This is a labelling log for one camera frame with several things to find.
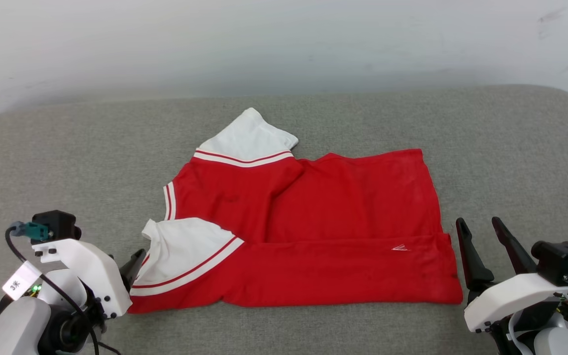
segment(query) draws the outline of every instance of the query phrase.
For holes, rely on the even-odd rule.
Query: wire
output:
[[[120,352],[117,351],[115,348],[111,348],[110,346],[104,344],[103,342],[99,342],[98,345],[101,346],[102,348],[105,348],[105,349],[108,350],[108,351],[112,351],[112,352],[116,353],[117,355],[122,355],[122,354],[120,354]]]
[[[8,247],[10,247],[10,250],[12,250],[12,252],[16,255],[16,257],[25,263],[25,261],[28,260],[18,251],[18,249],[14,246],[14,244],[10,240],[10,232],[14,231],[14,229],[16,229],[16,227],[14,226],[6,229],[6,243],[8,244]],[[93,331],[93,326],[91,324],[91,321],[89,321],[89,317],[87,317],[85,312],[83,312],[83,310],[76,304],[76,302],[74,302],[73,299],[71,299],[71,297],[69,297],[63,290],[61,290],[60,287],[56,286],[56,284],[53,283],[47,276],[41,274],[39,277],[41,278],[41,280],[45,281],[48,285],[52,286],[52,288],[56,290],[56,292],[58,292],[84,319],[86,326],[89,329],[89,334],[91,335],[91,339],[93,341],[93,350],[95,352],[95,355],[100,355],[100,349],[98,348],[98,338],[95,336],[95,332]]]

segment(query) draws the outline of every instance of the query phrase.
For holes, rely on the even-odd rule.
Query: white background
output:
[[[568,91],[568,0],[0,0],[0,112],[500,83]]]

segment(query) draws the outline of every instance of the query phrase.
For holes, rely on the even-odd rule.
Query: triangular logo on shirt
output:
[[[404,244],[398,245],[397,247],[393,248],[392,250],[399,250],[399,251],[409,251]]]

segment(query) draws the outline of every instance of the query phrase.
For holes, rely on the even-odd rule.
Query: gray fabric surface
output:
[[[3,232],[37,212],[73,213],[83,240],[119,264],[146,248],[140,231],[147,218],[164,216],[162,186],[194,148],[248,107],[299,137],[298,158],[422,148],[456,253],[454,224],[463,216],[498,280],[513,270],[492,216],[528,249],[538,240],[568,240],[568,94],[560,90],[519,85],[77,104],[0,115],[0,287],[20,265]],[[467,331],[463,308],[217,304],[126,315],[109,322],[104,341],[125,355],[495,354],[489,336]]]

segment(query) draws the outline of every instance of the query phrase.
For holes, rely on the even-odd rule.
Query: white cable label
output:
[[[28,288],[34,285],[34,281],[36,281],[39,276],[41,276],[41,271],[34,267],[29,261],[25,261],[25,263],[14,272],[13,276],[4,283],[2,290],[16,301],[23,296]]]

